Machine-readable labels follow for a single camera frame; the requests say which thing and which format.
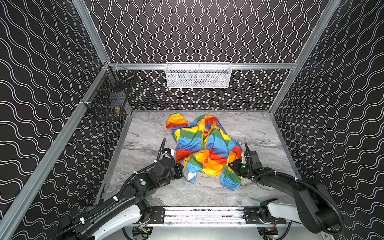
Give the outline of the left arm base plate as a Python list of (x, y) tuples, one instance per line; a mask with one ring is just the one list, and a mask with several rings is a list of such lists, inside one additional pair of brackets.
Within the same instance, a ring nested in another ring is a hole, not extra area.
[(164, 223), (165, 219), (165, 208), (162, 207), (148, 207), (140, 210), (141, 217), (136, 222), (140, 225), (159, 225)]

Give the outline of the rainbow striped jacket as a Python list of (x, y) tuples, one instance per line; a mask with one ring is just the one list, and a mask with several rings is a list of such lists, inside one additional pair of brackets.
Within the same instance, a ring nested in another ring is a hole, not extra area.
[(219, 176), (221, 185), (231, 191), (240, 187), (242, 177), (229, 164), (242, 159), (241, 145), (227, 135), (216, 117), (203, 115), (189, 124), (176, 113), (168, 117), (166, 127), (177, 143), (176, 162), (183, 164), (188, 182), (195, 182), (198, 173), (203, 173)]

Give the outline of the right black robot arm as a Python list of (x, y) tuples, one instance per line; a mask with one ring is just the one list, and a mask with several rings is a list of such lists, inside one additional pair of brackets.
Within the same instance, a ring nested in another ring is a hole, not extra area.
[(293, 205), (278, 203), (277, 199), (263, 201), (256, 213), (245, 213), (247, 221), (256, 217), (263, 224), (271, 224), (277, 219), (285, 219), (302, 224), (314, 234), (324, 232), (340, 236), (344, 233), (341, 210), (322, 183), (307, 182), (263, 167), (255, 151), (246, 151), (245, 159), (244, 163), (240, 159), (229, 163), (229, 169), (239, 177), (278, 190), (295, 201)]

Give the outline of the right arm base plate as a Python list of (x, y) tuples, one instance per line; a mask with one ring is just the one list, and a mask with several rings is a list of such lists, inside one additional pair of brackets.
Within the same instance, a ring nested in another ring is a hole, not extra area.
[(287, 223), (285, 219), (273, 217), (268, 209), (263, 207), (245, 207), (242, 218), (247, 225), (285, 225)]

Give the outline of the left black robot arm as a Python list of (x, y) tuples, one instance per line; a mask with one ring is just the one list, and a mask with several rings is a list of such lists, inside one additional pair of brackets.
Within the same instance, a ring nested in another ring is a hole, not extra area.
[(149, 166), (134, 172), (120, 190), (90, 211), (65, 222), (65, 227), (52, 240), (102, 240), (130, 224), (146, 225), (153, 208), (146, 198), (159, 188), (182, 177), (183, 167), (177, 163), (163, 140), (157, 157)]

